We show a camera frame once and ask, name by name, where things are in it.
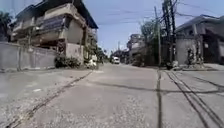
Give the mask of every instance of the balcony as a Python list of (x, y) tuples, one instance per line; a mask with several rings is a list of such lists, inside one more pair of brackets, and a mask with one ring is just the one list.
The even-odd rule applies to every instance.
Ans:
[(93, 37), (97, 41), (97, 30), (88, 28), (88, 33), (91, 37)]
[(76, 19), (81, 25), (85, 25), (85, 19), (77, 12), (77, 9), (72, 4), (64, 4), (46, 11), (44, 20), (63, 14), (69, 14), (74, 19)]
[(22, 27), (23, 27), (23, 22), (17, 22), (13, 28), (13, 31), (17, 32), (18, 30), (22, 29)]
[(34, 25), (35, 25), (35, 18), (33, 17), (33, 18), (23, 22), (22, 29), (27, 29), (29, 27), (33, 27)]
[(41, 24), (43, 24), (44, 23), (44, 17), (42, 16), (42, 17), (38, 17), (37, 19), (36, 19), (36, 25), (37, 26), (39, 26), (39, 25), (41, 25)]

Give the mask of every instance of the sky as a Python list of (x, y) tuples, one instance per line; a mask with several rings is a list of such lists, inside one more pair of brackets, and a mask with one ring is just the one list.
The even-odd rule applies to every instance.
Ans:
[[(0, 10), (10, 12), (12, 16), (18, 14), (30, 4), (37, 4), (41, 0), (0, 0)], [(99, 26), (98, 44), (108, 52), (122, 49), (133, 33), (141, 33), (140, 25), (154, 19), (154, 6), (158, 16), (162, 16), (161, 4), (163, 0), (83, 0), (90, 14)], [(177, 5), (177, 12), (198, 16), (207, 14), (212, 16), (224, 15), (224, 0), (178, 0), (184, 4)], [(176, 26), (183, 24), (192, 17), (176, 17)]]

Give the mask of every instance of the multi-story building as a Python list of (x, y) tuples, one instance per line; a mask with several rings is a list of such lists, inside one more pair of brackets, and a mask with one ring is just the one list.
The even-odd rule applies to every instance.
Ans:
[(176, 30), (177, 59), (186, 60), (188, 47), (199, 51), (204, 62), (224, 62), (224, 17), (201, 15), (179, 26)]
[(129, 60), (132, 62), (137, 54), (145, 52), (144, 38), (140, 34), (132, 34), (127, 47), (129, 49)]
[(81, 62), (97, 46), (97, 25), (82, 0), (43, 0), (16, 16), (13, 42), (54, 49)]

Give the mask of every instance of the street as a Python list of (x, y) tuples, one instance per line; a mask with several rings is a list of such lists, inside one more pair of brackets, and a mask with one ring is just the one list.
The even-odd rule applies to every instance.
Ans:
[(223, 128), (223, 75), (106, 64), (18, 127)]

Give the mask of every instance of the wall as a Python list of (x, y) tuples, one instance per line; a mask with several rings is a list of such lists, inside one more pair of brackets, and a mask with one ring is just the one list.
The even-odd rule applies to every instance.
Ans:
[(224, 57), (224, 42), (219, 41), (220, 56)]
[(54, 67), (56, 53), (52, 50), (31, 49), (0, 42), (0, 70), (45, 69)]
[(83, 56), (83, 46), (73, 43), (66, 44), (66, 56), (67, 57), (74, 57), (79, 60), (83, 64), (84, 56)]
[(176, 44), (176, 60), (179, 65), (185, 65), (187, 63), (188, 49), (191, 48), (196, 54), (196, 44), (193, 38), (177, 39)]
[(83, 38), (83, 29), (74, 20), (71, 20), (67, 32), (67, 41), (69, 43), (79, 44), (82, 43), (82, 38)]

